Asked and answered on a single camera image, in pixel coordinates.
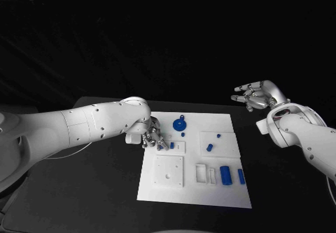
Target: cable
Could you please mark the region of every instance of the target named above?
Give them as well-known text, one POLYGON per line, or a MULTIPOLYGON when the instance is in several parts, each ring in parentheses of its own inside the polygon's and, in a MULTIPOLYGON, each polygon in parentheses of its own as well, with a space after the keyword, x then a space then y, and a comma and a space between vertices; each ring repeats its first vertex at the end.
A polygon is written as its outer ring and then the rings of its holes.
POLYGON ((335 196, 334 196, 332 189, 331 189, 331 184, 329 184, 329 177, 328 177, 328 188, 329 188, 331 196, 332 196, 332 199, 334 199, 335 205, 336 205, 336 200, 335 200, 335 196))
POLYGON ((76 155, 80 151, 77 151, 76 153, 73 153, 73 154, 70 154, 70 155, 67 155, 67 156, 64 156, 64 157, 58 157, 58 158, 47 158, 47 159, 63 159, 63 158, 67 158, 67 157, 70 157, 70 156, 73 156, 73 155, 76 155))

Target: robotic hand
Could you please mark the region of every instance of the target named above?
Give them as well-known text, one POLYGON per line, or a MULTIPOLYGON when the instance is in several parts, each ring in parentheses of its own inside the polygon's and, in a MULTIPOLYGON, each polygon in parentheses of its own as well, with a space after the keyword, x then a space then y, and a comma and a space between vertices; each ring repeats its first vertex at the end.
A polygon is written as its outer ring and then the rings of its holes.
POLYGON ((246 103, 250 112, 272 108, 267 118, 257 122, 262 133, 270 134, 282 148, 298 145, 309 163, 336 182, 336 129, 328 127, 311 107, 290 103, 272 81, 247 84, 236 91, 246 91, 231 99, 246 103))
POLYGON ((0 192, 57 152, 122 133, 129 144, 143 140, 143 148, 158 144, 169 150, 161 122, 139 97, 48 113, 0 112, 0 192))

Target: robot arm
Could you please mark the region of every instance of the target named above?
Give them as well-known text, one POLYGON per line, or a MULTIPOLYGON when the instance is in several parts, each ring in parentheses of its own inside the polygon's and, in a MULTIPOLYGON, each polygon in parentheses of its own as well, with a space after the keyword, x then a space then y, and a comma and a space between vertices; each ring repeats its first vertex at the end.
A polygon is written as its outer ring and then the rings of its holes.
POLYGON ((231 96, 231 99, 244 102, 250 112, 253 108, 272 108, 267 118, 257 122, 262 133, 270 134, 282 148, 298 145, 309 163, 336 182, 336 129, 326 126, 311 107, 290 103, 272 81, 236 88, 241 90, 246 90, 244 95, 231 96))
POLYGON ((146 139, 146 146, 158 143, 169 149, 159 120, 151 116, 148 102, 139 97, 48 113, 0 112, 0 192, 38 161, 122 133, 127 143, 139 144, 146 139))

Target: black table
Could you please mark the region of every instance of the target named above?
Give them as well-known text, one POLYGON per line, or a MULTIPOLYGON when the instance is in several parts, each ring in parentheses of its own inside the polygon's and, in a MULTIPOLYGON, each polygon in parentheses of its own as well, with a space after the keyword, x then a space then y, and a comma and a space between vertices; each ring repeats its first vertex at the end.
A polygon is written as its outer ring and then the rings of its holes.
MULTIPOLYGON (((74 107, 120 101, 83 97, 74 107)), ((138 201, 145 150, 125 134, 94 142, 64 159, 34 168, 3 219, 28 233, 149 233, 191 229, 211 232, 334 226, 336 209, 326 177, 299 147, 279 148, 256 122, 270 110, 149 101, 152 111, 231 114, 253 209, 138 201)), ((64 156, 83 146, 64 150, 64 156)))

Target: blue object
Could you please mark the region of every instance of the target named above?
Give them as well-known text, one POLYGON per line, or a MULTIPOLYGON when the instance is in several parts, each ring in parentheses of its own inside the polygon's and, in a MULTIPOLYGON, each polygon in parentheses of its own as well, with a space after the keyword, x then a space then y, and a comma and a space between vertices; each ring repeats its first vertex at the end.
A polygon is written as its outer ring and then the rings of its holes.
POLYGON ((230 174, 230 167, 223 166, 220 169, 221 169, 221 176, 223 176, 223 185, 231 185, 233 180, 231 180, 231 174, 230 174))
POLYGON ((178 131, 184 131, 188 127, 188 123, 185 122, 185 116, 181 115, 181 118, 174 121, 174 129, 178 131))
POLYGON ((210 145, 208 145, 208 148, 207 148, 207 151, 210 151, 210 152, 211 152, 211 151, 213 151, 213 147, 214 147, 214 145, 213 145, 213 144, 210 144, 210 145))
POLYGON ((244 179, 244 174, 243 174, 243 170, 238 169, 238 174, 240 174, 240 183, 246 184, 246 179, 244 179))

